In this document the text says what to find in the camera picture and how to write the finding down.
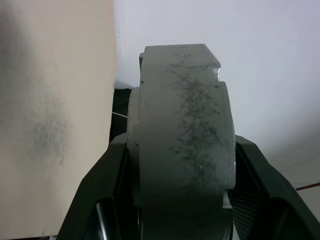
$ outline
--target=white wall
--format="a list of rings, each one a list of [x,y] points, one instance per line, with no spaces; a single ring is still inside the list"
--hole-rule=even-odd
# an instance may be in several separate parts
[[[204,43],[221,62],[236,134],[293,185],[313,184],[320,181],[319,7],[316,0],[116,0],[116,87],[138,86],[145,46]]]

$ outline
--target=black scuff mark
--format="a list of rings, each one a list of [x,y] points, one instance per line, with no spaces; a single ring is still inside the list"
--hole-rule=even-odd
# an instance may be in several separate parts
[[[208,194],[213,190],[216,165],[211,159],[212,146],[224,146],[216,129],[215,118],[221,115],[219,104],[213,97],[213,82],[203,82],[193,77],[194,73],[205,70],[206,66],[186,66],[191,64],[191,54],[179,55],[181,61],[171,64],[167,73],[177,77],[175,88],[182,99],[179,114],[182,134],[177,144],[169,150],[177,155],[187,176],[182,188],[183,201],[177,207],[174,225],[184,239],[203,239],[202,230],[208,228],[208,219],[215,211],[213,198]]]
[[[70,124],[65,105],[53,96],[44,98],[41,111],[32,115],[31,135],[34,152],[40,161],[62,165],[69,150]]]

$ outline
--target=vent grille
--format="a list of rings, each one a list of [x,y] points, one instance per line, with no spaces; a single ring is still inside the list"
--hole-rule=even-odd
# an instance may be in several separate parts
[[[240,240],[254,239],[254,224],[261,201],[262,193],[237,153],[236,180],[231,196],[231,205],[234,225]]]

